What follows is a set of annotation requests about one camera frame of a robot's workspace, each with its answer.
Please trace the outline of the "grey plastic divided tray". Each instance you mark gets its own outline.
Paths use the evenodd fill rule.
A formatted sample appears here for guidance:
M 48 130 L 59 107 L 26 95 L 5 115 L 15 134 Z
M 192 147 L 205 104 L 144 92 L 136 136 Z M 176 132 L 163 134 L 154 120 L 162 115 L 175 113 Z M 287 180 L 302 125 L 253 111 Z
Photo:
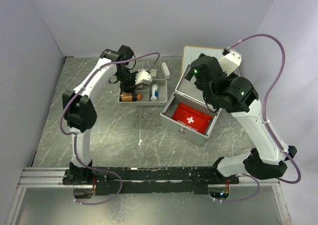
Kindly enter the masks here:
M 158 85 L 158 100 L 150 101 L 151 87 L 153 84 Z M 150 85 L 142 84 L 138 87 L 134 93 L 141 94 L 142 100 L 135 102 L 120 102 L 118 97 L 118 102 L 121 104 L 133 104 L 133 105 L 144 105 L 144 106 L 161 106 L 167 103 L 167 80 L 166 79 L 153 79 Z

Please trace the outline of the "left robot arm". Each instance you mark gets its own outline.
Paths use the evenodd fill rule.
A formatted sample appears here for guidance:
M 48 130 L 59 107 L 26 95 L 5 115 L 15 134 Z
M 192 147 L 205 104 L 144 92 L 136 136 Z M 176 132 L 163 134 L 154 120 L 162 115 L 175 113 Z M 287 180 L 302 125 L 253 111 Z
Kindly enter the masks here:
M 126 67 L 134 57 L 133 50 L 122 45 L 118 51 L 104 50 L 96 66 L 85 80 L 73 90 L 65 90 L 62 95 L 63 116 L 72 136 L 73 155 L 66 170 L 63 184 L 86 185 L 92 181 L 92 158 L 90 154 L 90 132 L 97 120 L 93 102 L 112 76 L 120 82 L 120 89 L 132 93 L 137 88 L 136 72 Z

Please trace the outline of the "grey metal case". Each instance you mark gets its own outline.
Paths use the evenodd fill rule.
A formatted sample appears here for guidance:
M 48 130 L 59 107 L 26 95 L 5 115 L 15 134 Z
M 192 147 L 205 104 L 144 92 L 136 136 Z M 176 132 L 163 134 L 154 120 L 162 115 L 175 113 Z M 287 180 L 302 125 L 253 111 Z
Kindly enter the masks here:
M 187 66 L 160 114 L 160 122 L 166 129 L 203 146 L 212 134 L 220 113 L 214 113 L 213 108 L 207 107 L 202 92 L 194 84 L 195 77 L 190 81 L 186 79 L 189 72 L 190 66 Z

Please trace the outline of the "brown medicine bottle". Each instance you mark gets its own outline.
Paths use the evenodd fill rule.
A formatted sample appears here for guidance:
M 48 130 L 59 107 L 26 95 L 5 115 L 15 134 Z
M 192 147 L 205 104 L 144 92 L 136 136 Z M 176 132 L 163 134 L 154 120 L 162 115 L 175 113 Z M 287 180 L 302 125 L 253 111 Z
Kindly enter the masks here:
M 135 102 L 142 100 L 142 95 L 134 92 L 122 92 L 119 96 L 120 102 Z

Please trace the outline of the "red first aid kit pouch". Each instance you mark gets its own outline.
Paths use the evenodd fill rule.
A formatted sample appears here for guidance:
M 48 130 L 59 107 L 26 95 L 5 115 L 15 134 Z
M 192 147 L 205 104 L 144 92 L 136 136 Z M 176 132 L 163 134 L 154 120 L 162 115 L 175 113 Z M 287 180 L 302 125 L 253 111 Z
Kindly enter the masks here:
M 205 114 L 180 102 L 172 119 L 185 127 L 204 134 L 213 116 Z

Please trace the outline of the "white blue tube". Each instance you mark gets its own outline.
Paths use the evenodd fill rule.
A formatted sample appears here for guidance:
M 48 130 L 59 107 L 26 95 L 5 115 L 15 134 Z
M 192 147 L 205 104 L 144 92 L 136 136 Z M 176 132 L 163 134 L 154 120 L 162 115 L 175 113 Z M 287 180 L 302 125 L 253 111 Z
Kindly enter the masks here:
M 157 101 L 157 100 L 158 100 L 158 85 L 153 84 L 151 87 L 150 101 Z

